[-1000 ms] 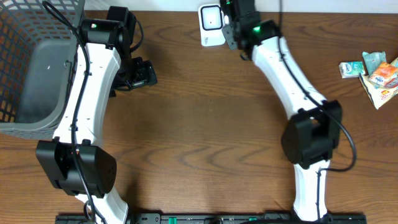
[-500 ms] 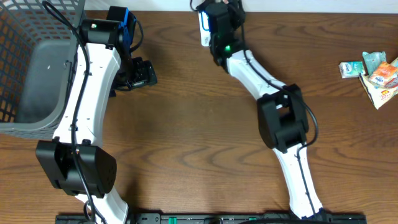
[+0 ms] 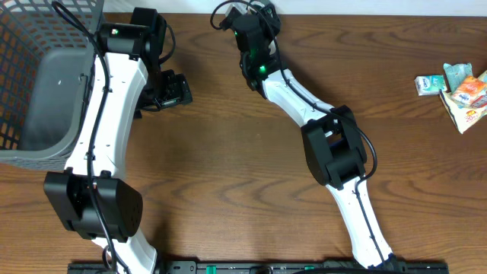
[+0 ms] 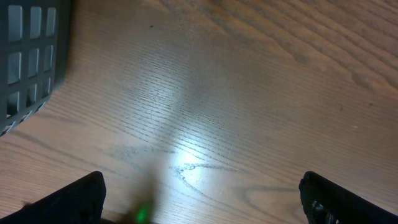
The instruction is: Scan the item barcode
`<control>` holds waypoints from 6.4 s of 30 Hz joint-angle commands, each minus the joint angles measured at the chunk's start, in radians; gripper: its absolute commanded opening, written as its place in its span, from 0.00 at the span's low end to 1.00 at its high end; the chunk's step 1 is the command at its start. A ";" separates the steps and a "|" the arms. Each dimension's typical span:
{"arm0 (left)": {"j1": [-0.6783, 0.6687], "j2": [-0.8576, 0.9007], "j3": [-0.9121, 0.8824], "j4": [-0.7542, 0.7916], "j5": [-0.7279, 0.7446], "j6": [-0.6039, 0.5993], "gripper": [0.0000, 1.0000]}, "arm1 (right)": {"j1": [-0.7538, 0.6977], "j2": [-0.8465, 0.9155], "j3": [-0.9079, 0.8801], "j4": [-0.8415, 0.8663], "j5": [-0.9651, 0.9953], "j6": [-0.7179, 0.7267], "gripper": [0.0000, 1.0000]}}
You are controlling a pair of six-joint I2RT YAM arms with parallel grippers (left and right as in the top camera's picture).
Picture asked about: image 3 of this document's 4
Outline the orange white small box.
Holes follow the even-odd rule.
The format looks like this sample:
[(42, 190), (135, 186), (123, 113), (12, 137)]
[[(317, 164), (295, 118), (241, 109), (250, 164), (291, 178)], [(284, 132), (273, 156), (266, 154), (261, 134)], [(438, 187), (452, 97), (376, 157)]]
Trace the orange white small box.
[(485, 107), (486, 83), (473, 76), (467, 76), (452, 93), (451, 98), (467, 107)]

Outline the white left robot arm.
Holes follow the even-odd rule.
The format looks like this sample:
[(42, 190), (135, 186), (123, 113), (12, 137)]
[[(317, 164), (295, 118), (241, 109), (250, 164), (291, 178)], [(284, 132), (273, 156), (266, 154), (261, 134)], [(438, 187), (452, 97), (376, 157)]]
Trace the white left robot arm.
[(61, 172), (49, 172), (44, 192), (66, 230), (92, 241), (102, 262), (89, 273), (155, 273), (158, 252), (140, 224), (142, 195), (126, 181), (133, 120), (189, 104), (184, 75), (161, 69), (171, 27), (154, 9), (136, 8), (129, 23), (103, 23), (87, 39), (94, 75), (81, 132)]

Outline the small teal tissue packet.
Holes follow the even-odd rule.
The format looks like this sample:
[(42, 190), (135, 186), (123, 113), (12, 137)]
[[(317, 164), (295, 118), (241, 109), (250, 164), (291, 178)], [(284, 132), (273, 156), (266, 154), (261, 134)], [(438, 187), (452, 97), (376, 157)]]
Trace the small teal tissue packet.
[(447, 91), (443, 75), (417, 76), (414, 82), (419, 96), (439, 95)]

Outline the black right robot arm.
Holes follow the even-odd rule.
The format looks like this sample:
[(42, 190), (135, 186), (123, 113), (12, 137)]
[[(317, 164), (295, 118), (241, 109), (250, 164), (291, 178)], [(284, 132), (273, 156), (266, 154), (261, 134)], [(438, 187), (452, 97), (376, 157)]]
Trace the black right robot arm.
[(376, 153), (347, 106), (315, 97), (284, 64), (277, 35), (281, 21), (269, 1), (232, 1), (220, 29), (234, 32), (240, 69), (250, 89), (280, 107), (300, 127), (307, 166), (337, 203), (352, 243), (354, 259), (365, 269), (400, 269), (382, 235), (368, 195), (367, 155)]

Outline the yellow white snack bag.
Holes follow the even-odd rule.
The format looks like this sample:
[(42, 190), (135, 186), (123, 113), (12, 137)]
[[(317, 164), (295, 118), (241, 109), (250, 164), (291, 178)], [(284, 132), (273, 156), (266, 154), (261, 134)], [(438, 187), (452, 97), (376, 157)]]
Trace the yellow white snack bag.
[[(483, 72), (478, 79), (486, 83), (486, 72)], [(441, 92), (440, 99), (449, 113), (450, 118), (454, 122), (454, 125), (460, 134), (463, 134), (468, 128), (486, 115), (486, 106), (479, 108), (464, 106), (451, 98), (452, 93), (453, 92)]]

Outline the teal snack packet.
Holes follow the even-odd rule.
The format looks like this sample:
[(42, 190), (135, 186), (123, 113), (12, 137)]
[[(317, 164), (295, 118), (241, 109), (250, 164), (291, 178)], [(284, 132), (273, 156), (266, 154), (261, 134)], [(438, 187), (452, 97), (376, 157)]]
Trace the teal snack packet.
[(472, 65), (470, 63), (456, 65), (444, 63), (443, 69), (451, 92), (455, 92), (467, 76), (473, 75)]

